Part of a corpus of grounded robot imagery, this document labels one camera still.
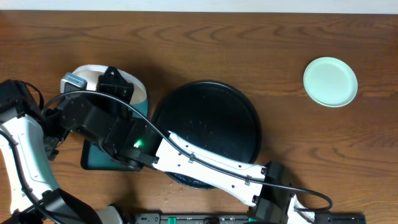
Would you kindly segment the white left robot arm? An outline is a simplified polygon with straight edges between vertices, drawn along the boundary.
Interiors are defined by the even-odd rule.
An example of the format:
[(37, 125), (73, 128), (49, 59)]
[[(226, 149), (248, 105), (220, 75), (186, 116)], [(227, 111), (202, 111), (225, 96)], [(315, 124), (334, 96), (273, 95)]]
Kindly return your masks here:
[(62, 190), (49, 161), (46, 138), (57, 139), (59, 128), (41, 114), (32, 85), (20, 80), (1, 83), (1, 152), (11, 186), (11, 218), (7, 223), (126, 223), (115, 205), (94, 210)]

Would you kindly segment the white plate with green stain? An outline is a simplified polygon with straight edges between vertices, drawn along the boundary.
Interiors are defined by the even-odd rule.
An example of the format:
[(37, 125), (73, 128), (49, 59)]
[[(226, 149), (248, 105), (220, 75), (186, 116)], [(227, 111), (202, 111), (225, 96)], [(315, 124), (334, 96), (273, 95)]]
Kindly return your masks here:
[[(108, 66), (105, 65), (82, 65), (76, 68), (72, 74), (87, 81), (87, 90), (96, 90), (98, 78), (104, 74), (107, 68)], [(118, 69), (118, 72), (128, 83), (134, 85), (134, 92), (129, 102), (131, 105), (138, 105), (148, 100), (146, 88), (140, 80), (123, 70)]]

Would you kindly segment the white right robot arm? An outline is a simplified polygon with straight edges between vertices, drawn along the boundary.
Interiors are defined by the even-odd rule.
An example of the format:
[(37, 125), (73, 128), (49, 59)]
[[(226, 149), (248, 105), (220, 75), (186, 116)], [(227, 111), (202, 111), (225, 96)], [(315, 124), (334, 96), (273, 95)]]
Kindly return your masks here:
[(236, 197), (255, 210), (256, 222), (316, 223), (314, 211), (291, 192), (266, 182), (268, 169), (245, 164), (164, 134), (135, 105), (145, 102), (145, 86), (115, 67), (86, 65), (61, 80), (61, 125), (79, 131), (112, 160), (132, 169), (148, 166), (186, 175)]

